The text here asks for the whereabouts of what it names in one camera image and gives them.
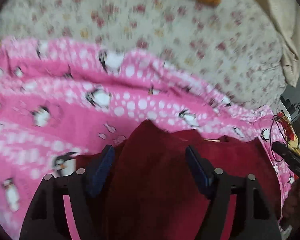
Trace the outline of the person's right hand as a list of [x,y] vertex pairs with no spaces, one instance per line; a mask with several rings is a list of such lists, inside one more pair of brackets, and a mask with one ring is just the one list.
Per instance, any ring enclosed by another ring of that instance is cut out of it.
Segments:
[[294,181],[282,208],[283,218],[294,230],[300,226],[300,178]]

